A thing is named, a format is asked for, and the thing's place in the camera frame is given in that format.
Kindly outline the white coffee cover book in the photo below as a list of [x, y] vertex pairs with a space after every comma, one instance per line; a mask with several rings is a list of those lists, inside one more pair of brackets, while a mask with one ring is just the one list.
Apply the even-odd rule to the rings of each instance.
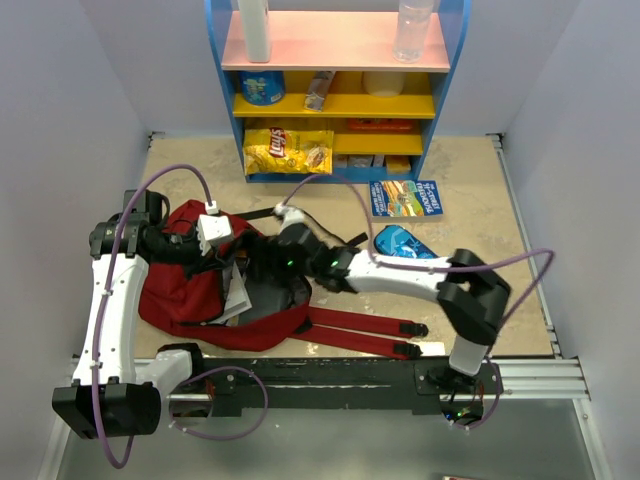
[[226, 290], [225, 305], [222, 314], [215, 320], [216, 324], [234, 323], [235, 318], [251, 309], [252, 304], [245, 287], [244, 277], [236, 263], [228, 275], [229, 285]]

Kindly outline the red backpack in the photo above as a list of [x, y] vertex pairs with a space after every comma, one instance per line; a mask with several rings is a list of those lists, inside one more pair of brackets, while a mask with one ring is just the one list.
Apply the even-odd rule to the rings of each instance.
[[420, 348], [408, 340], [425, 337], [426, 325], [315, 308], [310, 305], [311, 293], [306, 279], [291, 280], [285, 285], [284, 306], [278, 306], [276, 295], [269, 293], [267, 306], [275, 309], [273, 313], [259, 313], [243, 325], [223, 325], [228, 301], [220, 270], [189, 278], [181, 266], [154, 264], [142, 289], [139, 314], [168, 334], [226, 350], [262, 352], [291, 338], [397, 359], [421, 356]]

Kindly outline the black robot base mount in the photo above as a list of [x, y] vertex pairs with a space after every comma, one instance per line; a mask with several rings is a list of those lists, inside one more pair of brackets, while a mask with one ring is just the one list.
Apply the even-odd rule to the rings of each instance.
[[461, 418], [479, 414], [482, 402], [503, 393], [495, 365], [470, 379], [448, 368], [444, 356], [396, 360], [382, 357], [213, 358], [202, 373], [223, 367], [171, 392], [173, 402], [208, 402], [218, 417], [245, 409], [401, 410]]

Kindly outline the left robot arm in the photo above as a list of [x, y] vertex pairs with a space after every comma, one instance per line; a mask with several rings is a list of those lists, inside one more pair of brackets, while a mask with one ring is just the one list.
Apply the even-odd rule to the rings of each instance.
[[93, 270], [91, 312], [83, 351], [70, 385], [55, 388], [55, 413], [82, 439], [152, 434], [162, 402], [177, 386], [200, 390], [207, 368], [197, 346], [160, 349], [137, 371], [139, 318], [158, 326], [207, 326], [226, 306], [223, 270], [212, 268], [214, 247], [232, 228], [213, 199], [176, 210], [165, 195], [128, 190], [123, 210], [89, 235]]

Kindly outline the blue pencil case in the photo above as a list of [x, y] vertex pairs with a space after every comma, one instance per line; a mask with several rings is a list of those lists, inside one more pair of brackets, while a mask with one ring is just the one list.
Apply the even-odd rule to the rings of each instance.
[[376, 251], [385, 256], [435, 259], [438, 255], [400, 225], [388, 225], [374, 238]]

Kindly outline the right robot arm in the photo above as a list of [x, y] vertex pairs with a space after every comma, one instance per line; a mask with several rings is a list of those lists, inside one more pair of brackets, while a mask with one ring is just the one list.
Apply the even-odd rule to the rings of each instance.
[[278, 281], [308, 277], [333, 293], [389, 293], [439, 305], [456, 333], [445, 379], [459, 393], [480, 382], [511, 295], [510, 285], [466, 249], [434, 259], [383, 256], [330, 246], [297, 222], [250, 240], [247, 250], [257, 273]]

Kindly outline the blue Treehouse book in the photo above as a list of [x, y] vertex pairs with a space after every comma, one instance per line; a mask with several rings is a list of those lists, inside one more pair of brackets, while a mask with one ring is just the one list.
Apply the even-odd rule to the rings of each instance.
[[374, 219], [417, 219], [443, 214], [434, 180], [385, 180], [369, 183]]

